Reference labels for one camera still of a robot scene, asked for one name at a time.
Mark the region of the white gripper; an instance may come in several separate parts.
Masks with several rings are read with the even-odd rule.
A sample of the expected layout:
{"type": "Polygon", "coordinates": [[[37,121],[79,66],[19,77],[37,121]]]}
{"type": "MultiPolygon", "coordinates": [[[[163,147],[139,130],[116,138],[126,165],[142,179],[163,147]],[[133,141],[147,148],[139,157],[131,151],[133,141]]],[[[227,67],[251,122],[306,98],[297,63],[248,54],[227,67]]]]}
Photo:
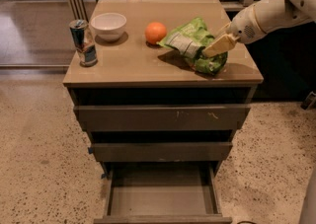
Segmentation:
{"type": "Polygon", "coordinates": [[[265,35],[257,22],[255,6],[251,5],[218,30],[215,34],[216,39],[202,51],[202,54],[214,57],[233,49],[237,42],[249,44],[265,35]]]}

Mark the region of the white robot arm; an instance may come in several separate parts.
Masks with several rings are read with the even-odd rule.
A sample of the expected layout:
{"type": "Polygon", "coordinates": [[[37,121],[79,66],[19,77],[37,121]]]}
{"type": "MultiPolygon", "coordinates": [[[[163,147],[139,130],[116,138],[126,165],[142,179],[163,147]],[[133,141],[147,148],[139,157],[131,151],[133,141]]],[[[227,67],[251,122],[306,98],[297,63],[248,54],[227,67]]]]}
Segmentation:
{"type": "MultiPolygon", "coordinates": [[[[207,57],[213,57],[233,49],[238,42],[250,44],[276,30],[315,23],[315,20],[316,0],[260,0],[241,10],[229,24],[218,32],[216,39],[203,53],[207,57]]],[[[285,66],[285,62],[273,62],[274,57],[272,56],[277,55],[277,48],[281,48],[281,46],[277,45],[276,48],[273,48],[272,45],[268,45],[265,50],[271,49],[271,51],[265,52],[265,54],[269,56],[266,64],[269,63],[271,67],[275,66],[274,72],[278,76],[277,81],[280,81],[280,76],[286,77],[283,80],[283,85],[287,85],[286,89],[280,89],[280,86],[278,89],[288,93],[291,89],[298,90],[298,87],[293,88],[295,83],[296,86],[298,85],[297,81],[293,81],[294,84],[290,86],[290,82],[295,79],[289,78],[289,73],[284,73],[284,70],[288,68],[285,66]]],[[[313,221],[316,220],[315,166],[308,179],[298,224],[315,224],[313,221]]]]}

